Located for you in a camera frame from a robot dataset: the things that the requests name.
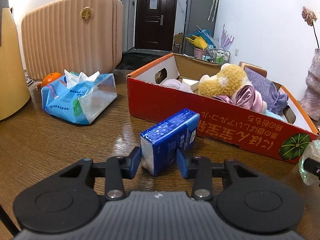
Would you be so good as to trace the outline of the dark brown entrance door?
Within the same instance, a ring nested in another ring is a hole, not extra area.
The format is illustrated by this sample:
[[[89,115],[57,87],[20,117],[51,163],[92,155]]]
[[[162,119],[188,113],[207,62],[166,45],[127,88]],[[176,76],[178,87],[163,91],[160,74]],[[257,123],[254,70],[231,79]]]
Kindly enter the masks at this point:
[[[135,48],[172,51],[177,0],[137,0]]]

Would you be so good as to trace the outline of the dried pink rose bouquet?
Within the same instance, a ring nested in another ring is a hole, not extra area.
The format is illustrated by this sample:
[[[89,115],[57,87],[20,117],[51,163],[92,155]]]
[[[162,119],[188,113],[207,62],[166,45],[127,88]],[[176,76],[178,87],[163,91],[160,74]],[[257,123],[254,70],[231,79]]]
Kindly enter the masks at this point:
[[[315,39],[317,42],[317,48],[319,49],[319,41],[318,41],[316,30],[315,30],[315,22],[317,21],[316,14],[312,10],[310,10],[309,8],[303,7],[302,18],[309,26],[311,26],[313,28]]]

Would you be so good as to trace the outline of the white folded umbrella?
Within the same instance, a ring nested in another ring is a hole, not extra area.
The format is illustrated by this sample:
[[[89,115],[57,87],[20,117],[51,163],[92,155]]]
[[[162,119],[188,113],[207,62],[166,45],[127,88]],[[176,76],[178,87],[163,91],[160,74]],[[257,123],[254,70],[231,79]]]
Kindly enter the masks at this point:
[[[219,4],[219,0],[213,0],[212,6],[210,8],[209,16],[208,16],[209,21],[211,20],[212,22],[214,22],[218,4]]]

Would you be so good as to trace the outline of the small blue tissue packet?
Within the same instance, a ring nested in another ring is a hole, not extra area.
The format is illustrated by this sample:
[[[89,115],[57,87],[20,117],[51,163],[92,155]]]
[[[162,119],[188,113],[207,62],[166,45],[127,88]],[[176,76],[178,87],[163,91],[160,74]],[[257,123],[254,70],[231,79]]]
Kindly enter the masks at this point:
[[[194,144],[199,113],[187,108],[140,133],[142,166],[157,176],[176,160],[177,150]]]

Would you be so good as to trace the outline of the pink ribbed suitcase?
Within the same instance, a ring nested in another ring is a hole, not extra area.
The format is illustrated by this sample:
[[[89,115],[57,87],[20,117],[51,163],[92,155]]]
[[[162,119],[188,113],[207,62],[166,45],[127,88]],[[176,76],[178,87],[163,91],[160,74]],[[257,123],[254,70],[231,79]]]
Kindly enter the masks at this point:
[[[110,73],[122,57],[121,0],[56,0],[21,23],[25,67],[34,80],[68,70]]]

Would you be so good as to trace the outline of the light pink soft cloth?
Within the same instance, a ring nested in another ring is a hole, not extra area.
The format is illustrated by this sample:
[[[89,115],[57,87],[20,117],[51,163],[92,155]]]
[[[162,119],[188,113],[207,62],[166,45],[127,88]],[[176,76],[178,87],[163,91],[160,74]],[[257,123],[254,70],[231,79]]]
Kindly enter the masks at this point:
[[[186,93],[192,93],[193,91],[191,90],[190,87],[188,87],[187,85],[181,83],[180,81],[178,81],[177,79],[168,79],[168,80],[164,80],[160,83],[161,86],[163,87],[168,87],[168,88],[173,88],[176,90],[180,90]]]

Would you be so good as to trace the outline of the yellow blue bags pile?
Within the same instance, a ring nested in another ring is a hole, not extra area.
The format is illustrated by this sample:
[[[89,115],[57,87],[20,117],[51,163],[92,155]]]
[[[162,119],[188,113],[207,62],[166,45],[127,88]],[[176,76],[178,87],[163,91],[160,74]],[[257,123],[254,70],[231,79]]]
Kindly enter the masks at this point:
[[[207,46],[216,48],[214,38],[207,29],[201,29],[197,26],[198,30],[194,33],[188,34],[185,39],[190,42],[195,48],[206,50]]]

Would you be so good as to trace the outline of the red orange cardboard box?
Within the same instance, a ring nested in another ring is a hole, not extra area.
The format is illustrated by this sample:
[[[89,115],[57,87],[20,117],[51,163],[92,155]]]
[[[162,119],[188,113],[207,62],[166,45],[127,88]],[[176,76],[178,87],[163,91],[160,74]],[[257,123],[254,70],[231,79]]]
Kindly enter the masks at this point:
[[[214,75],[220,66],[181,54],[167,54],[127,76],[129,111],[132,116],[160,122],[187,108],[200,114],[197,136],[210,137],[270,158],[298,163],[309,142],[318,138],[318,129],[286,87],[276,84],[289,97],[294,117],[281,121],[251,110],[186,93],[156,83],[156,74],[165,70],[168,79],[199,80]]]

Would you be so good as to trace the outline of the grey refrigerator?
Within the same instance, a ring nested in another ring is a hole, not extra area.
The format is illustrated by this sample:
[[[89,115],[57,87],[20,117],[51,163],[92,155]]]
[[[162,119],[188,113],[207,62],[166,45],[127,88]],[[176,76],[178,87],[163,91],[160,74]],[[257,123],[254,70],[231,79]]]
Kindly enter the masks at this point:
[[[209,30],[213,37],[216,19],[214,22],[208,20],[212,2],[213,0],[186,0],[187,7],[183,31],[184,41],[182,53],[193,56],[194,46],[188,42],[185,37],[188,34],[196,32],[198,30],[197,26],[201,29]]]

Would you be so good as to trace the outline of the pink yellow layered sponge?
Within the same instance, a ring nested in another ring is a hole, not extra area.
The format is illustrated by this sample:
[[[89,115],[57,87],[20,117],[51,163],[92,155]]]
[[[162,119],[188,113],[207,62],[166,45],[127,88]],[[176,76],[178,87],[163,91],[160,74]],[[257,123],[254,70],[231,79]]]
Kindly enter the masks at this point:
[[[256,66],[256,65],[253,65],[253,64],[250,64],[250,63],[246,63],[246,62],[243,62],[243,61],[240,61],[240,62],[239,62],[239,66],[240,66],[241,68],[243,68],[244,70],[245,70],[246,68],[248,68],[248,69],[250,69],[250,70],[252,70],[252,71],[260,74],[260,75],[263,76],[263,77],[267,77],[267,70],[265,70],[265,69],[262,68],[262,67],[259,67],[259,66]]]

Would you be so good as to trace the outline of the yellow white plush toy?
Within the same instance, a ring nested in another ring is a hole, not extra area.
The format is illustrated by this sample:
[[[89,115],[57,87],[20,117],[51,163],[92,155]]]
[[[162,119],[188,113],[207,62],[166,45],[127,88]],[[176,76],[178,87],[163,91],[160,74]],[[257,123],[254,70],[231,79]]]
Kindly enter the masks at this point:
[[[209,98],[220,95],[231,98],[245,85],[251,86],[252,83],[244,69],[234,64],[225,63],[216,75],[201,77],[198,93]]]

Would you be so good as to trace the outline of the purple satin scrunchie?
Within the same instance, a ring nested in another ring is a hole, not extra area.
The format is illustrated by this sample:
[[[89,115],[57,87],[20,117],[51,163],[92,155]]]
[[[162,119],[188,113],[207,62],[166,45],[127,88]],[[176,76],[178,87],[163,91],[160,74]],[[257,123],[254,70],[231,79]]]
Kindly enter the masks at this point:
[[[213,99],[261,114],[267,110],[267,103],[263,100],[261,94],[251,85],[243,86],[232,97],[218,95],[213,96]]]

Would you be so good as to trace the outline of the black bag on floor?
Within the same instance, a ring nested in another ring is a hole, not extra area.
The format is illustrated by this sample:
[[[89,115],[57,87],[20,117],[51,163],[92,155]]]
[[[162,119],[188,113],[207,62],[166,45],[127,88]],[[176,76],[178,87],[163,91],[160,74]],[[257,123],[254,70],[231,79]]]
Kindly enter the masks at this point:
[[[127,51],[122,54],[120,63],[116,66],[116,69],[121,70],[137,70],[138,68],[156,60],[160,57],[169,54],[169,51],[155,51],[155,50],[143,50],[143,51]]]

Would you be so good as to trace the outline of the iridescent white plastic pouch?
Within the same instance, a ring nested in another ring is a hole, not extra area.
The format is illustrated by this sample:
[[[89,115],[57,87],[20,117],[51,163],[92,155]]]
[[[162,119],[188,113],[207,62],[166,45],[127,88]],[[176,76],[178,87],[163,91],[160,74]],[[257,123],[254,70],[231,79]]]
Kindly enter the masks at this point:
[[[319,140],[314,140],[306,147],[299,163],[299,173],[305,185],[319,183]]]

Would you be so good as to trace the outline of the purple knitted cloth pouch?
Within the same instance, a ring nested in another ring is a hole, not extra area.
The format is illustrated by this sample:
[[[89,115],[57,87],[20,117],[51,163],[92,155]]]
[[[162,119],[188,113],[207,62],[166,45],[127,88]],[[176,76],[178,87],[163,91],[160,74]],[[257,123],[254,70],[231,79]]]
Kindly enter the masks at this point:
[[[280,93],[275,84],[263,77],[259,73],[245,68],[245,72],[253,87],[261,94],[262,99],[267,104],[267,110],[274,114],[280,114],[287,106],[289,96],[286,93]]]

